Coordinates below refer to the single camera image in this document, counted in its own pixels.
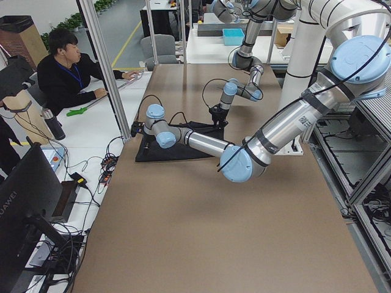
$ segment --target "brown table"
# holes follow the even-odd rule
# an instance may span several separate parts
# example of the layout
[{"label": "brown table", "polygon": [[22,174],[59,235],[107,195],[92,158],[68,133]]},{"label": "brown table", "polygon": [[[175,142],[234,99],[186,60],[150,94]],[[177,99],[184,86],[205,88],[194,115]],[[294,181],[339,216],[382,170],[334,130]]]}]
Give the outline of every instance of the brown table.
[{"label": "brown table", "polygon": [[[158,65],[145,93],[161,98],[167,120],[183,110],[209,123],[206,82],[248,79],[228,65],[185,68]],[[235,98],[227,140],[240,143],[276,111],[270,67],[261,84],[263,101]],[[223,85],[206,88],[210,105]],[[377,292],[306,145],[305,155],[276,156],[263,176],[237,184],[216,172],[216,158],[135,163],[139,142],[122,151],[74,292]]]}]

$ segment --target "black monitor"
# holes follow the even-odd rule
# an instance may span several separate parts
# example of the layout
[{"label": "black monitor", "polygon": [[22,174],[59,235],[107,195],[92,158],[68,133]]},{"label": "black monitor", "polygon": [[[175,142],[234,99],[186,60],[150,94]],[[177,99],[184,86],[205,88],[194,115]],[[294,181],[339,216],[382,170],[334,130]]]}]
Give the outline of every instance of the black monitor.
[{"label": "black monitor", "polygon": [[61,192],[37,143],[0,184],[0,292],[12,291],[42,233],[56,246],[66,244],[48,223]]}]

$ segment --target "teal box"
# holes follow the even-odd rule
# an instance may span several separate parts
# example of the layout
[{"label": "teal box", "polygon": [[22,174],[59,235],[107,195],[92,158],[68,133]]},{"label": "teal box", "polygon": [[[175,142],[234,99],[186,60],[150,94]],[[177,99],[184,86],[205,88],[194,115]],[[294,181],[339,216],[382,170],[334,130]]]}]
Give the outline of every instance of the teal box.
[{"label": "teal box", "polygon": [[242,29],[223,29],[222,38],[225,46],[240,46],[244,38]]}]

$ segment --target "trash can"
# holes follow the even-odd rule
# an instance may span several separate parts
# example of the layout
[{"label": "trash can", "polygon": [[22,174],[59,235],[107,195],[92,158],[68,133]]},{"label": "trash can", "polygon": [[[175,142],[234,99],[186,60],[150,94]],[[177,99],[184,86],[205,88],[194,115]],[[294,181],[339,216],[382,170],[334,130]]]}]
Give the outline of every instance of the trash can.
[{"label": "trash can", "polygon": [[12,56],[22,55],[36,70],[48,54],[41,36],[29,15],[7,15],[0,18],[0,44]]}]

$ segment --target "black hair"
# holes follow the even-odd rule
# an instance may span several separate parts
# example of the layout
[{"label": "black hair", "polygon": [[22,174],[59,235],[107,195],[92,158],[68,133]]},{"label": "black hair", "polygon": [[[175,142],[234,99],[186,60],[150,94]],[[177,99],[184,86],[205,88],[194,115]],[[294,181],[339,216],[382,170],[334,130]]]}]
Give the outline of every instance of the black hair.
[{"label": "black hair", "polygon": [[68,44],[77,45],[78,38],[67,29],[53,29],[49,33],[49,52],[57,54],[57,49],[65,49]]}]

